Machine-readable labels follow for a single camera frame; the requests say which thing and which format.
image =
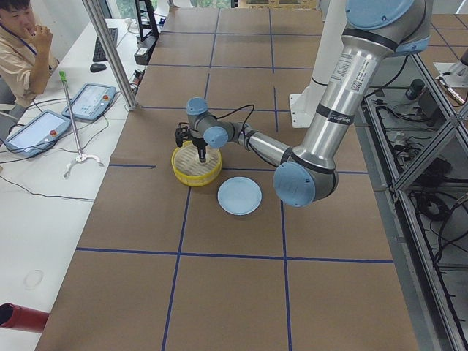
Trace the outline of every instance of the man's arm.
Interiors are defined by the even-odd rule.
[[[52,33],[46,26],[36,26],[36,35],[31,36],[31,43],[36,47],[37,55],[29,75],[29,91],[42,94],[49,80],[49,52],[52,45]]]

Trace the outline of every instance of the black keyboard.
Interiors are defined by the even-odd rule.
[[[117,28],[108,28],[110,37],[112,41],[114,41],[114,45],[117,45],[117,37],[118,37],[118,29]],[[104,48],[101,44],[99,38],[96,38],[96,44],[94,45],[94,55],[93,55],[93,62],[102,62],[107,61],[105,57]]]

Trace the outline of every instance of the lanyard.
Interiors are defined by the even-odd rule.
[[[7,31],[8,33],[10,33],[12,36],[16,37],[18,40],[20,40],[34,55],[37,55],[37,52],[35,51],[35,49],[33,49],[30,44],[28,44],[27,42],[24,41],[23,38],[20,38],[18,35],[16,35],[15,33],[13,33],[12,31],[10,31],[7,27],[5,27],[3,24],[0,23],[0,27],[2,27],[5,31]]]

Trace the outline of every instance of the white plate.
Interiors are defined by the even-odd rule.
[[[218,202],[230,214],[241,216],[253,212],[262,201],[262,191],[252,179],[227,179],[218,189]]]

